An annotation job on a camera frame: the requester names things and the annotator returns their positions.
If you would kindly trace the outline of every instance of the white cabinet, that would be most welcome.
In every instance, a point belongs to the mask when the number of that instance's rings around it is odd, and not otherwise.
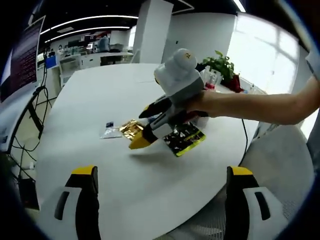
[[[43,82],[44,79],[44,67],[41,66],[37,69],[37,82],[38,85]],[[56,98],[61,90],[60,87],[60,70],[58,66],[47,69],[45,86],[48,89],[48,98]],[[39,94],[38,103],[45,102],[47,100],[44,91]]]
[[[101,63],[100,56],[95,54],[84,55],[80,59],[82,69],[99,67]]]
[[[81,55],[75,54],[59,60],[60,85],[63,88],[75,71],[83,69]]]

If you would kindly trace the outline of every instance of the gold foil packet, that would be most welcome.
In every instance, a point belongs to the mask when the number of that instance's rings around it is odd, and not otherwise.
[[[139,132],[141,132],[144,129],[144,126],[137,122],[134,119],[131,119],[127,123],[123,124],[119,130],[122,132],[122,134],[132,141],[132,139],[135,137],[135,135]]]

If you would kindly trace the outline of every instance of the green leaves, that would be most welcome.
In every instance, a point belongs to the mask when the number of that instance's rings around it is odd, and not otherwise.
[[[217,55],[219,55],[220,57],[223,57],[223,56],[224,56],[224,55],[222,54],[222,52],[220,52],[220,51],[215,50],[215,53],[216,53]]]
[[[235,73],[235,65],[233,62],[229,62],[230,57],[225,56],[220,51],[215,51],[218,58],[207,57],[203,59],[202,64],[210,66],[211,70],[216,70],[221,73],[223,80],[231,81]]]

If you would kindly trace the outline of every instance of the ceiling light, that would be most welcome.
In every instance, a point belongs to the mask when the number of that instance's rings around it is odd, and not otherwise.
[[[84,31],[90,31],[90,30],[96,30],[96,29],[129,29],[129,28],[130,27],[128,27],[128,26],[100,26],[100,27],[86,28],[86,29],[82,29],[82,30],[68,32],[68,33],[62,34],[60,36],[56,36],[54,38],[51,38],[51,39],[45,41],[44,43],[47,43],[47,42],[62,38],[62,37],[67,36],[69,34],[75,34],[75,33],[80,33],[80,32],[84,32]]]
[[[64,28],[64,29],[57,31],[57,33],[63,34],[63,33],[69,32],[71,30],[75,30],[75,29],[73,27],[69,26],[67,28]]]
[[[241,12],[243,12],[243,13],[246,12],[246,10],[245,10],[244,6],[242,6],[240,0],[233,0],[233,2],[235,3],[235,5],[238,7],[238,9],[239,9]]]
[[[82,21],[82,20],[88,20],[88,19],[99,19],[99,18],[125,18],[125,19],[138,19],[139,17],[137,16],[126,16],[126,15],[101,15],[101,16],[87,16],[87,17],[82,17],[82,18],[78,18],[75,20],[71,20],[71,21],[66,21],[64,23],[58,24],[56,26],[50,27],[47,30],[44,30],[43,32],[41,32],[40,34],[44,34],[46,32],[49,32],[52,29],[61,27],[63,25],[66,24],[70,24],[70,23],[74,23],[74,22],[78,22],[78,21]]]

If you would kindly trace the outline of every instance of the blue box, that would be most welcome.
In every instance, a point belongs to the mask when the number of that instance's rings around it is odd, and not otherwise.
[[[51,56],[45,59],[46,68],[52,68],[57,65],[56,56]]]

